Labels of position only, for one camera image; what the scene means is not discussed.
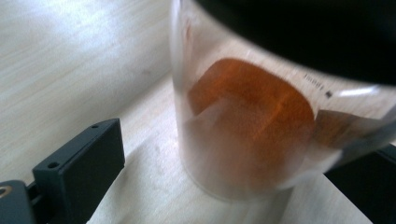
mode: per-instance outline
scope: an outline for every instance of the black lid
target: black lid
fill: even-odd
[[[396,85],[394,0],[196,0],[227,27],[319,71]]]

